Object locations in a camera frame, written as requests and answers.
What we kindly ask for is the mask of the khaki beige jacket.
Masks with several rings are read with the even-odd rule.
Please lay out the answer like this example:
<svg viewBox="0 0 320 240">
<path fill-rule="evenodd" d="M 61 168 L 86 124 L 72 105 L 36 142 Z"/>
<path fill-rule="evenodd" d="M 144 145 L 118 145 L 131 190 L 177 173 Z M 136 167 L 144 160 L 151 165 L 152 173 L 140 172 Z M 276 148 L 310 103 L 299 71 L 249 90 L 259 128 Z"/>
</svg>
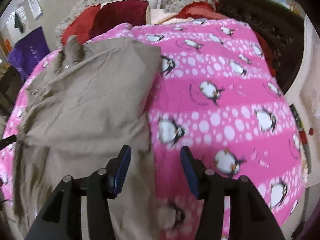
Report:
<svg viewBox="0 0 320 240">
<path fill-rule="evenodd" d="M 109 203 L 117 239 L 157 239 L 154 156 L 145 111 L 161 49 L 125 37 L 70 37 L 27 88 L 18 127 L 13 198 L 25 236 L 60 180 L 92 174 L 132 150 L 120 195 Z"/>
</svg>

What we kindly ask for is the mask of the purple tote bag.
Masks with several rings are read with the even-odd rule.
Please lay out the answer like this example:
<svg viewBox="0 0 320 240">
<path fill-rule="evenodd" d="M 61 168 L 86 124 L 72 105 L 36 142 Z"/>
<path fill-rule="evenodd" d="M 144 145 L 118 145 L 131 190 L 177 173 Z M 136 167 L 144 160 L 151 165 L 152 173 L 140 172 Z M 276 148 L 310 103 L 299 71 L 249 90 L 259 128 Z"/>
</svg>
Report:
<svg viewBox="0 0 320 240">
<path fill-rule="evenodd" d="M 43 28 L 38 27 L 16 42 L 7 60 L 25 81 L 34 67 L 50 53 Z"/>
</svg>

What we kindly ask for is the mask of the pink penguin fleece blanket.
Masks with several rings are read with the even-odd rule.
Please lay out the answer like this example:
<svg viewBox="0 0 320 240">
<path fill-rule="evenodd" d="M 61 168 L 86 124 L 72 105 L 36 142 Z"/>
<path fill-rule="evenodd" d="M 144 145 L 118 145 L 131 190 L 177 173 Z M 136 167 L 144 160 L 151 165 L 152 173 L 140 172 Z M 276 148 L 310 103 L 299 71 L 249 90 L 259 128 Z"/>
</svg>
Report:
<svg viewBox="0 0 320 240">
<path fill-rule="evenodd" d="M 182 146 L 223 177 L 248 176 L 284 224 L 304 193 L 302 147 L 289 104 L 249 25 L 234 19 L 123 23 L 88 43 L 120 37 L 161 49 L 163 63 L 146 105 L 156 197 L 161 206 L 181 208 L 185 219 L 157 239 L 193 239 L 200 221 L 203 202 L 188 189 Z"/>
</svg>

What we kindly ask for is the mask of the red embroidered cushion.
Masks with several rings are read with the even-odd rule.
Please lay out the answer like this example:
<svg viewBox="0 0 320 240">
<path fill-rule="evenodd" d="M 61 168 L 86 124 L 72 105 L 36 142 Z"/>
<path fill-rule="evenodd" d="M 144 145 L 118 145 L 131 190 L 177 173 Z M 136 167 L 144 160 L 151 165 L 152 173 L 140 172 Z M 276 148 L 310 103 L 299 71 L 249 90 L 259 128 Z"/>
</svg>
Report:
<svg viewBox="0 0 320 240">
<path fill-rule="evenodd" d="M 101 5 L 87 7 L 79 16 L 62 32 L 61 44 L 65 46 L 70 36 L 75 35 L 76 40 L 83 44 L 89 40 L 89 32 L 93 27 L 93 21 L 99 12 Z"/>
</svg>

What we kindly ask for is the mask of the dark red velvet pillow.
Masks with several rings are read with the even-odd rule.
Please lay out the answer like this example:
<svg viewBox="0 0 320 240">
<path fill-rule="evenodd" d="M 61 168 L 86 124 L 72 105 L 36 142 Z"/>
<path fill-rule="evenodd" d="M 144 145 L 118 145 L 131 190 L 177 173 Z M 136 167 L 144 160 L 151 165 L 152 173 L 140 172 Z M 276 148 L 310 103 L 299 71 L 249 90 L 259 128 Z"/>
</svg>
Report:
<svg viewBox="0 0 320 240">
<path fill-rule="evenodd" d="M 115 1 L 104 5 L 93 20 L 88 35 L 92 39 L 108 32 L 119 24 L 129 23 L 133 27 L 148 21 L 149 3 L 146 0 Z"/>
</svg>

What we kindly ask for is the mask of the dark carved wooden headboard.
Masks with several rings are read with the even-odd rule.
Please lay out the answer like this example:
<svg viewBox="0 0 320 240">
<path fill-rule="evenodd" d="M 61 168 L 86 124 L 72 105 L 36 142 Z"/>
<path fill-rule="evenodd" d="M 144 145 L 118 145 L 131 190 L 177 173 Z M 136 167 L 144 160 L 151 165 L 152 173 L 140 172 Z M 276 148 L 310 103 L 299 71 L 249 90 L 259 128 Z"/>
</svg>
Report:
<svg viewBox="0 0 320 240">
<path fill-rule="evenodd" d="M 272 68 L 281 90 L 292 86 L 304 52 L 304 20 L 269 0 L 213 0 L 217 12 L 248 23 L 271 49 Z"/>
</svg>

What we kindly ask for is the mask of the white paper on wall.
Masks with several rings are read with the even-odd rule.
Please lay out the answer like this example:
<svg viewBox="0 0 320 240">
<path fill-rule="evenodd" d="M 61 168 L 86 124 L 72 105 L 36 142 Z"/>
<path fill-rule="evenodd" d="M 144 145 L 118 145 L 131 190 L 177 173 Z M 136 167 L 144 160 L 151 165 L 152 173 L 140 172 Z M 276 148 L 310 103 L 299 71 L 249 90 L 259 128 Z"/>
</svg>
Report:
<svg viewBox="0 0 320 240">
<path fill-rule="evenodd" d="M 31 9 L 31 13 L 33 15 L 34 20 L 38 20 L 43 12 L 41 10 L 40 4 L 38 0 L 27 0 L 29 7 Z"/>
</svg>

